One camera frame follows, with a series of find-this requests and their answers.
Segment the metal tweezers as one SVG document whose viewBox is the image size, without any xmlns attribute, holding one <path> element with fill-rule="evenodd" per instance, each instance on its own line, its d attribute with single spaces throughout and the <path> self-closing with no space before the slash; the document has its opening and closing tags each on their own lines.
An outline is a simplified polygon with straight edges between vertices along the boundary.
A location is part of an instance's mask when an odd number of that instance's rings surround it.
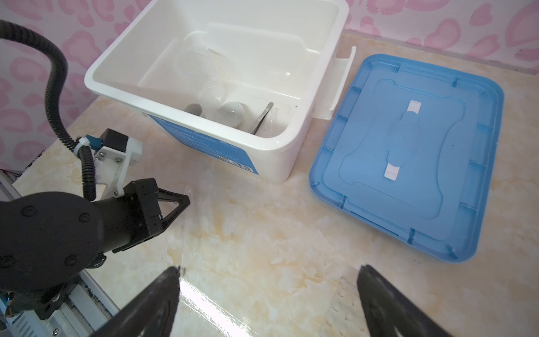
<svg viewBox="0 0 539 337">
<path fill-rule="evenodd" d="M 264 119 L 266 118 L 266 116 L 268 115 L 268 113 L 271 111 L 271 109 L 273 108 L 274 106 L 274 103 L 273 102 L 270 102 L 268 103 L 268 105 L 266 106 L 266 108 L 264 109 L 264 111 L 262 111 L 261 115 L 255 120 L 255 122 L 251 125 L 250 129 L 249 129 L 249 133 L 252 134 L 252 135 L 255 135 L 259 128 L 261 127 Z"/>
</svg>

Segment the white plastic storage bin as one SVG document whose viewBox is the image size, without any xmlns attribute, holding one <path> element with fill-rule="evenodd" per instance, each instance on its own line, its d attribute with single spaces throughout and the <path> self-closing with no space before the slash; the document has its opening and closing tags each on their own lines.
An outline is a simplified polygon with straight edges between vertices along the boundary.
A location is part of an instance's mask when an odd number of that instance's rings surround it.
<svg viewBox="0 0 539 337">
<path fill-rule="evenodd" d="M 151 1 L 89 67 L 95 94 L 182 144 L 285 181 L 312 119 L 330 119 L 352 57 L 345 1 Z"/>
</svg>

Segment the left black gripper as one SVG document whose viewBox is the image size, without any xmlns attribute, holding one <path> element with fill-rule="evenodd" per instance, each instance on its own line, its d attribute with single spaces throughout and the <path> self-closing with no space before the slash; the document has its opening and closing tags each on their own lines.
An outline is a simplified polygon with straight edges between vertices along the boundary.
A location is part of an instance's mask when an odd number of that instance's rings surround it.
<svg viewBox="0 0 539 337">
<path fill-rule="evenodd" d="M 94 203 L 104 228 L 102 252 L 125 251 L 160 235 L 189 205 L 187 195 L 159 189 L 154 178 L 129 183 L 124 196 Z"/>
</svg>

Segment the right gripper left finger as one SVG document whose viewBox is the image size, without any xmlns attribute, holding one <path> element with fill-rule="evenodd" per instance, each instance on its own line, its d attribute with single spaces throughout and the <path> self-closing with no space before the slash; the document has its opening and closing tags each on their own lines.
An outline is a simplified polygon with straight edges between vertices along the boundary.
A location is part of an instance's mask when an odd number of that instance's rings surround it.
<svg viewBox="0 0 539 337">
<path fill-rule="evenodd" d="M 181 294 L 181 267 L 162 272 L 121 310 L 95 281 L 98 298 L 106 308 L 116 310 L 93 336 L 170 336 Z"/>
</svg>

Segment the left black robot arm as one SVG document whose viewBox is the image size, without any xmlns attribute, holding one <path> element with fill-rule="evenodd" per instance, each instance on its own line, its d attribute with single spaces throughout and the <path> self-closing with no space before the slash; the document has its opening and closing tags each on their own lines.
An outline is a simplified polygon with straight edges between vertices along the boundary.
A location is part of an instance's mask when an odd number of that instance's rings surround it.
<svg viewBox="0 0 539 337">
<path fill-rule="evenodd" d="M 5 315 L 35 311 L 42 320 L 62 306 L 85 269 L 106 253 L 164 233 L 189 206 L 187 195 L 153 178 L 130 182 L 124 195 L 90 202 L 67 192 L 40 192 L 1 203 L 1 295 Z"/>
</svg>

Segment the clear glass beaker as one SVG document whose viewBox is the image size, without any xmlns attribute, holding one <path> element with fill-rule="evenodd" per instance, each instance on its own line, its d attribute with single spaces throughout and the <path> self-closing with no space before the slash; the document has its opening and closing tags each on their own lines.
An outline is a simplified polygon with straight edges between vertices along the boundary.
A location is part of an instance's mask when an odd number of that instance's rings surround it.
<svg viewBox="0 0 539 337">
<path fill-rule="evenodd" d="M 206 46 L 184 42 L 173 62 L 173 68 L 185 88 L 205 110 L 219 108 L 227 95 L 225 85 Z"/>
</svg>

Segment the clear test tube rack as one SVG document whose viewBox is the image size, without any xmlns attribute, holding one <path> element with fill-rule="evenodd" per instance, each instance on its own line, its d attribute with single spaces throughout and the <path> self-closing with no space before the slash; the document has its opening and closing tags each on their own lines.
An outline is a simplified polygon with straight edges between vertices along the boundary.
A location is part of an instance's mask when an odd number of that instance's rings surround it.
<svg viewBox="0 0 539 337">
<path fill-rule="evenodd" d="M 370 336 L 357 287 L 346 278 L 339 280 L 319 336 Z"/>
</svg>

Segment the small white ceramic crucible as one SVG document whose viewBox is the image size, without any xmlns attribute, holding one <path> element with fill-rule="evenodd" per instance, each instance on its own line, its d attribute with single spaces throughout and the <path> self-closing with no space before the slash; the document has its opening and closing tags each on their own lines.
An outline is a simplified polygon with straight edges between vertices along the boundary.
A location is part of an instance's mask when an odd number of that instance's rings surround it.
<svg viewBox="0 0 539 337">
<path fill-rule="evenodd" d="M 197 117 L 201 117 L 203 115 L 203 108 L 198 103 L 193 103 L 193 104 L 188 105 L 184 109 L 184 111 Z"/>
</svg>

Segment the white ceramic evaporating dish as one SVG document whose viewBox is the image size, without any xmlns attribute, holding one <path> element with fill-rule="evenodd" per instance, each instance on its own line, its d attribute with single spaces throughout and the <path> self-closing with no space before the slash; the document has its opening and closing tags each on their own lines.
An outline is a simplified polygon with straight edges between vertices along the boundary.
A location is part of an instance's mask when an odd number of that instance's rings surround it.
<svg viewBox="0 0 539 337">
<path fill-rule="evenodd" d="M 228 102 L 220 106 L 214 115 L 214 121 L 237 129 L 244 119 L 244 107 L 238 102 Z"/>
</svg>

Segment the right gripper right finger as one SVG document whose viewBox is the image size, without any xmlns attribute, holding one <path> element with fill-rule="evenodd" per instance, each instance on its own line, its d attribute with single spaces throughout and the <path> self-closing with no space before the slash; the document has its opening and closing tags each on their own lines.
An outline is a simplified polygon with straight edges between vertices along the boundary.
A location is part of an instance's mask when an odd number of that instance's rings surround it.
<svg viewBox="0 0 539 337">
<path fill-rule="evenodd" d="M 371 336 L 450 335 L 370 265 L 359 269 L 357 289 Z"/>
</svg>

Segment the blue plastic bin lid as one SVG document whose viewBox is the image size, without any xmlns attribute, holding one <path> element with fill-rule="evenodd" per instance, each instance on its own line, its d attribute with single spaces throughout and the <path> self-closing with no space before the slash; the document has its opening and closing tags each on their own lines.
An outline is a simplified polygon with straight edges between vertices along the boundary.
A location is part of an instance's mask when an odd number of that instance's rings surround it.
<svg viewBox="0 0 539 337">
<path fill-rule="evenodd" d="M 471 259 L 504 92 L 486 77 L 385 54 L 362 63 L 309 175 L 321 201 L 425 254 Z"/>
</svg>

